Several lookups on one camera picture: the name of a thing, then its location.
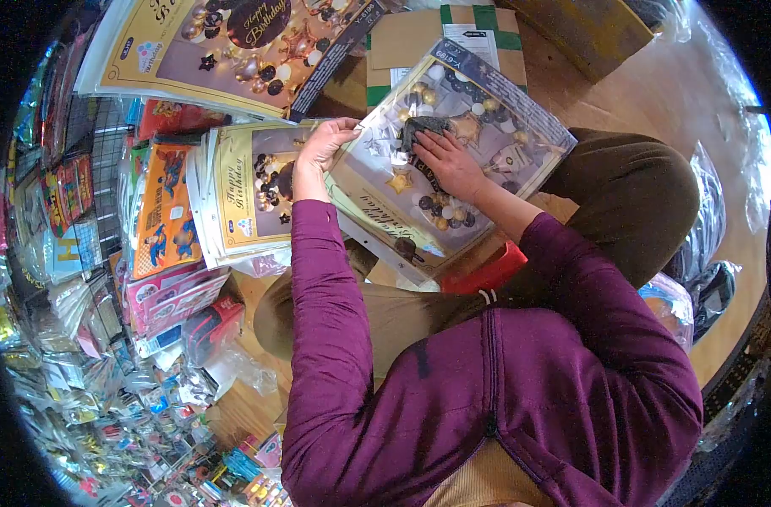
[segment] orange package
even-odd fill
[[[155,143],[150,147],[146,191],[138,213],[133,280],[202,259],[185,183],[190,150],[185,144]]]

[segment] pink package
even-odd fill
[[[229,276],[224,274],[209,280],[150,308],[145,320],[146,336],[152,337],[162,333],[213,303]]]
[[[265,468],[275,468],[282,463],[282,438],[276,431],[261,445],[256,453],[256,461]]]
[[[214,269],[213,271],[208,271],[208,269],[205,268],[193,273],[188,273],[184,278],[180,278],[171,285],[163,287],[145,298],[143,300],[143,317],[148,317],[149,310],[156,308],[158,304],[164,303],[193,287],[199,286],[208,280],[220,277],[226,273],[227,269]]]
[[[202,266],[200,263],[181,264],[179,267],[167,269],[152,277],[128,282],[125,294],[129,303],[129,311],[135,320],[135,332],[144,334],[146,330],[143,311],[143,301],[145,299],[156,294],[160,289],[165,289],[175,282],[182,280],[197,269],[201,269]]]

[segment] woman's right hand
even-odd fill
[[[431,168],[444,191],[456,199],[475,204],[479,193],[492,181],[453,134],[449,131],[444,134],[418,131],[416,138],[420,143],[414,143],[414,152]]]

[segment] superman figure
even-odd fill
[[[157,230],[154,231],[154,235],[144,239],[143,242],[147,245],[152,245],[148,250],[148,254],[152,257],[152,266],[157,268],[157,263],[163,265],[163,257],[166,256],[166,233],[163,232],[163,228],[166,224],[160,224]]]
[[[157,157],[160,157],[166,162],[166,167],[163,168],[164,176],[158,177],[157,182],[163,183],[163,188],[169,192],[169,196],[174,198],[175,187],[180,179],[180,172],[183,168],[183,160],[185,159],[185,152],[158,152]]]
[[[194,219],[189,218],[179,232],[175,234],[174,240],[177,245],[177,255],[180,260],[189,259],[194,255],[194,251],[191,249],[191,245],[197,243],[197,229],[194,227]]]

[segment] logo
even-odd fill
[[[123,51],[121,51],[121,59],[126,60],[129,55],[129,49],[131,49],[132,43],[135,42],[135,37],[129,37],[127,43],[123,45]]]
[[[290,0],[248,0],[232,9],[228,37],[240,48],[267,46],[290,22]]]
[[[152,70],[157,54],[163,49],[162,42],[144,42],[137,46],[137,70],[148,74]]]
[[[242,220],[238,221],[236,224],[238,228],[244,232],[244,235],[247,237],[253,236],[253,219],[252,218],[243,218]]]

